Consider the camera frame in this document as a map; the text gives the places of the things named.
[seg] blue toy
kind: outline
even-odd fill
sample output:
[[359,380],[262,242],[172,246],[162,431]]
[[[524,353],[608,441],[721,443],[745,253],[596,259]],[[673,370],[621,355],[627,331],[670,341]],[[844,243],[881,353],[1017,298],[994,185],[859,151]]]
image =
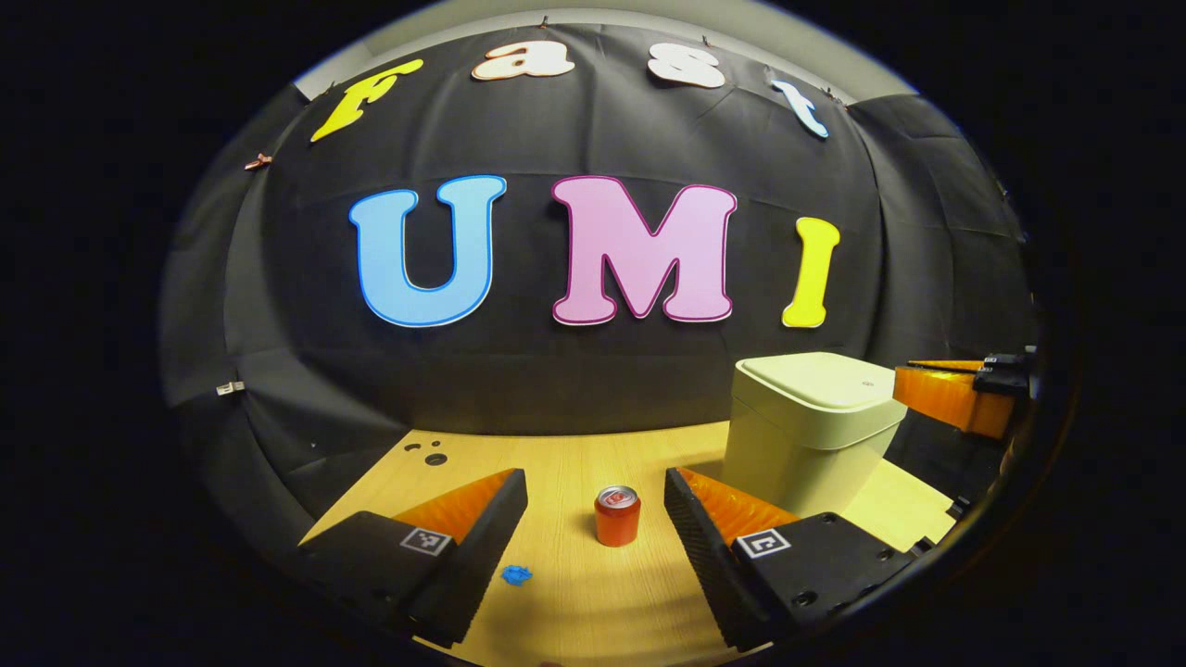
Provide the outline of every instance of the blue toy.
[[503,570],[503,579],[512,586],[522,586],[523,582],[531,578],[531,571],[518,565],[508,565]]

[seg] yellow letter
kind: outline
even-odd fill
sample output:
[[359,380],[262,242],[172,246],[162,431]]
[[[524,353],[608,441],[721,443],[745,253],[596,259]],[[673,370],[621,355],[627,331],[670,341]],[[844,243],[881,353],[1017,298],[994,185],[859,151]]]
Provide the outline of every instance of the yellow letter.
[[795,229],[803,239],[803,262],[799,265],[795,298],[783,310],[783,324],[815,329],[823,324],[828,312],[823,310],[823,290],[828,285],[831,249],[840,243],[840,230],[817,217],[801,217],[795,222]]
[[403,63],[402,65],[396,65],[389,70],[381,71],[375,76],[369,76],[347,88],[342,102],[336,109],[333,109],[333,113],[330,114],[330,119],[325,121],[325,125],[313,133],[313,138],[310,139],[310,142],[317,141],[326,134],[337,132],[363,117],[363,110],[358,108],[363,102],[370,103],[378,100],[384,93],[395,85],[395,80],[397,78],[395,75],[412,74],[419,70],[422,64],[425,64],[425,62],[416,58],[410,63]]

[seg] white wall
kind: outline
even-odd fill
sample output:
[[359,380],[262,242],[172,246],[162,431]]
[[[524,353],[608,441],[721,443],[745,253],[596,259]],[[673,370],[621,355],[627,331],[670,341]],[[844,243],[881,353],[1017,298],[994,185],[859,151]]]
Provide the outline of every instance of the white wall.
[[[657,30],[709,44],[831,88],[846,103],[916,93],[905,81],[853,46],[812,24],[754,0],[446,0],[376,30],[314,68],[296,87],[315,96],[331,81],[345,81],[414,51],[482,32],[549,24],[604,23]],[[359,57],[369,53],[369,58]]]
[[368,69],[366,63],[372,59],[375,59],[375,53],[371,52],[364,40],[359,39],[302,74],[300,78],[293,82],[293,85],[305,97],[312,100],[325,93],[336,82],[346,81],[356,74],[365,71]]

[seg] blue object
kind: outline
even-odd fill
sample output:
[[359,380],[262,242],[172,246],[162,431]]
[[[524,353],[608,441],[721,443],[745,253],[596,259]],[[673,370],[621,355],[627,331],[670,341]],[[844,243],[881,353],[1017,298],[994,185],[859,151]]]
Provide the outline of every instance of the blue object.
[[508,565],[503,568],[503,579],[512,586],[522,586],[523,582],[531,578],[531,571],[518,565]]
[[403,229],[416,207],[412,190],[371,195],[350,209],[358,227],[358,277],[363,299],[381,318],[400,326],[440,326],[473,312],[493,275],[491,204],[506,191],[498,176],[454,178],[436,190],[453,209],[453,277],[439,287],[408,279]]
[[811,114],[811,109],[815,109],[815,104],[811,100],[803,96],[802,93],[790,83],[785,81],[772,81],[771,85],[783,91],[786,96],[786,101],[791,104],[791,109],[795,110],[795,115],[799,116],[799,122],[803,127],[806,127],[821,139],[828,138],[828,128],[823,126],[822,122],[817,121]]

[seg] light blue letter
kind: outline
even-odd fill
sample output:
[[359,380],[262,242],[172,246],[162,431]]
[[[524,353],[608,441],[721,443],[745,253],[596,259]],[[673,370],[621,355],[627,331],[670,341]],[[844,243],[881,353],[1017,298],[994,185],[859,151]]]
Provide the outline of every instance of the light blue letter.
[[795,115],[799,116],[799,122],[804,127],[816,133],[821,139],[828,138],[828,128],[811,115],[811,109],[815,108],[811,100],[804,97],[797,88],[785,81],[771,81],[770,84],[782,90],[783,95],[786,95],[786,101],[790,102],[791,108],[795,109]]
[[350,209],[358,228],[358,278],[375,315],[400,326],[440,326],[482,305],[493,275],[491,205],[506,191],[497,176],[467,176],[445,183],[436,198],[453,209],[453,275],[426,290],[408,280],[403,228],[416,207],[412,190],[380,192]]

